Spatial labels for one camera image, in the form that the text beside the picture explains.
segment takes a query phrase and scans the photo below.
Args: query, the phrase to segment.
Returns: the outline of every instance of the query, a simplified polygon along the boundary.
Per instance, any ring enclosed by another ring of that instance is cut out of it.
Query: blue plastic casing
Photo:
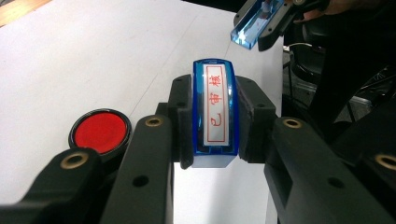
[[[231,62],[193,63],[192,167],[226,167],[238,154],[238,93]]]
[[[231,40],[247,49],[252,49],[283,2],[284,0],[257,0],[246,17],[231,31]]]

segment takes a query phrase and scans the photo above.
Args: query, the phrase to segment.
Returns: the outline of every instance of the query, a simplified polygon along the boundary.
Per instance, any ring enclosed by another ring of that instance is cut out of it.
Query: white surface
[[[225,65],[204,64],[203,71],[201,76],[204,83],[204,145],[228,146],[228,84]],[[215,78],[218,78],[219,82],[210,80]]]
[[[233,62],[280,105],[282,42],[248,51],[231,43],[232,29],[233,13],[178,0],[53,0],[1,28],[0,203],[18,201],[68,149],[80,116],[108,107],[135,125],[195,60]],[[175,223],[264,223],[262,168],[239,159],[226,169],[176,164]]]

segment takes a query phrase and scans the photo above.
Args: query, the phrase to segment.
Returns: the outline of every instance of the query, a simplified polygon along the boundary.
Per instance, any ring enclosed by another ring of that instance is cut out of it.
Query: white label
[[[204,64],[204,145],[229,145],[228,90],[224,64]]]

